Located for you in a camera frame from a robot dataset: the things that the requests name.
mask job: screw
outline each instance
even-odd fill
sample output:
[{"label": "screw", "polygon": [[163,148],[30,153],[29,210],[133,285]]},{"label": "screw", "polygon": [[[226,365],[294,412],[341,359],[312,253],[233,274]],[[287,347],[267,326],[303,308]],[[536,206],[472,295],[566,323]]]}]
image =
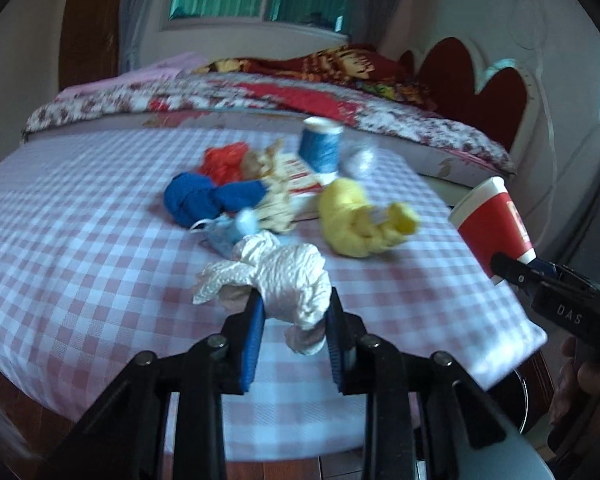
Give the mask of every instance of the screw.
[{"label": "screw", "polygon": [[147,366],[150,365],[154,361],[154,353],[149,352],[148,350],[143,350],[140,352],[135,358],[134,363],[138,366]]},{"label": "screw", "polygon": [[226,338],[222,334],[213,334],[206,338],[206,344],[211,348],[222,348],[226,345]]},{"label": "screw", "polygon": [[440,366],[450,366],[454,359],[448,352],[435,352],[433,361]]},{"label": "screw", "polygon": [[371,334],[363,335],[360,342],[367,348],[378,348],[380,346],[380,339]]}]

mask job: wall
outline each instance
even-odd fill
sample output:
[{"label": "wall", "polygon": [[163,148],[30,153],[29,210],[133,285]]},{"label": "wall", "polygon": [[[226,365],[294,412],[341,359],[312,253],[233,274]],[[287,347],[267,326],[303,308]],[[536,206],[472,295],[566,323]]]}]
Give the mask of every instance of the wall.
[{"label": "wall", "polygon": [[[427,50],[461,34],[481,49],[487,66],[515,58],[536,70],[534,31],[543,50],[542,81],[555,127],[558,183],[550,228],[542,247],[559,236],[580,207],[600,163],[600,34],[577,0],[539,0],[545,23],[534,28],[537,7],[520,0],[402,0],[381,51],[398,57],[410,46]],[[538,202],[552,180],[547,121],[542,115],[510,190],[536,241],[547,218]]]},{"label": "wall", "polygon": [[279,23],[197,25],[180,30],[161,30],[168,0],[152,0],[140,44],[140,63],[151,64],[176,54],[195,51],[209,60],[223,57],[304,56],[344,43],[335,34],[321,34],[307,27]]},{"label": "wall", "polygon": [[0,13],[0,161],[32,113],[58,93],[65,0],[10,0]]}]

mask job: table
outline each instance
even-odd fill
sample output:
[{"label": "table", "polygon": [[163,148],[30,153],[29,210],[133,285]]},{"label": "table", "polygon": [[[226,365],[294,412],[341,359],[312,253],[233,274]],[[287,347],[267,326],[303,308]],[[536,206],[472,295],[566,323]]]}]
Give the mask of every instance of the table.
[{"label": "table", "polygon": [[[193,306],[190,287],[219,256],[170,220],[162,192],[209,145],[245,140],[262,148],[275,137],[99,131],[42,137],[13,153],[0,165],[0,370],[76,419],[138,351],[167,356],[218,331],[224,309]],[[298,142],[285,134],[286,150]],[[344,309],[362,316],[369,332],[414,354],[449,351],[485,388],[545,342],[399,155],[381,150],[365,186],[373,202],[405,201],[420,215],[407,243],[365,260],[343,258],[322,240],[318,221],[299,223],[290,240],[318,246]],[[267,320],[250,392],[222,400],[228,460],[303,458],[362,444],[365,399],[342,397],[326,348],[293,354],[285,329]]]}]

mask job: red headboard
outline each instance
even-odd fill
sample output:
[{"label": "red headboard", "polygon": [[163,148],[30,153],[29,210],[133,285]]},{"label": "red headboard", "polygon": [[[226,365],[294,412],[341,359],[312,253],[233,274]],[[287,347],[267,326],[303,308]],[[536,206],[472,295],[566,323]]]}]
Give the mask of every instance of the red headboard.
[{"label": "red headboard", "polygon": [[[458,38],[446,38],[427,53],[418,79],[429,87],[437,113],[478,128],[510,151],[528,100],[534,99],[527,92],[529,83],[517,69],[501,68],[490,77],[480,74],[478,79],[488,80],[476,93],[474,58]],[[400,63],[416,75],[412,51],[405,52]]]}]

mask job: wooden floor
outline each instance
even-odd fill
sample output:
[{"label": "wooden floor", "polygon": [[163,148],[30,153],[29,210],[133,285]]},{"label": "wooden floor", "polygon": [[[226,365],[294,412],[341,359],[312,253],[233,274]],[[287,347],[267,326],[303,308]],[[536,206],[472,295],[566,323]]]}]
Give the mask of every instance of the wooden floor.
[{"label": "wooden floor", "polygon": [[[71,430],[72,423],[21,393],[0,373],[0,407],[40,456],[48,455]],[[22,479],[32,480],[38,464],[10,464]],[[229,480],[357,480],[362,450],[308,460],[228,464]]]}]

